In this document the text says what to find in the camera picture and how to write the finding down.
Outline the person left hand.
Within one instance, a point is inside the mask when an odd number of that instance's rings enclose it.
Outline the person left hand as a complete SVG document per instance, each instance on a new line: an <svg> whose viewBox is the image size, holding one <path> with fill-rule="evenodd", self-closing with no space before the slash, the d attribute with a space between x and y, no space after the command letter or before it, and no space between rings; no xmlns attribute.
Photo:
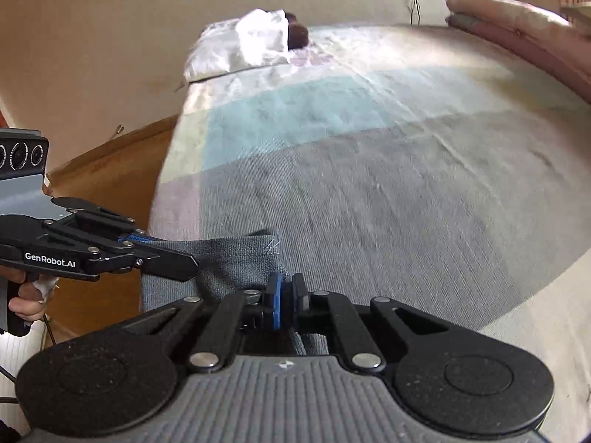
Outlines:
<svg viewBox="0 0 591 443"><path fill-rule="evenodd" d="M58 279L40 275L31 281L25 271L4 266L1 267L1 276L19 285L18 294L9 301L8 308L25 321L42 319Z"/></svg>

